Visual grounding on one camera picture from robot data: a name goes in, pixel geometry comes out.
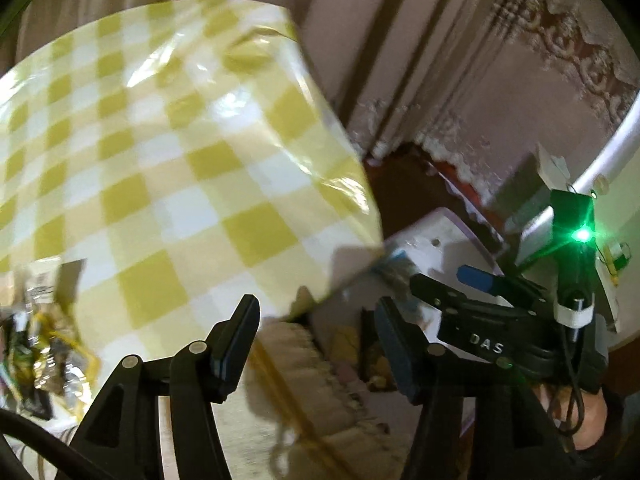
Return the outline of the person's right hand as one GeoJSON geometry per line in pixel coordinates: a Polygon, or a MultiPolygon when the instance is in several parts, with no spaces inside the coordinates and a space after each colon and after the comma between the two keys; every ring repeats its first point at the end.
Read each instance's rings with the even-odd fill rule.
{"type": "Polygon", "coordinates": [[[560,436],[566,452],[591,448],[603,436],[608,418],[603,389],[597,393],[582,390],[581,408],[570,387],[538,384],[533,386],[533,393],[555,428],[572,433],[560,436]]]}

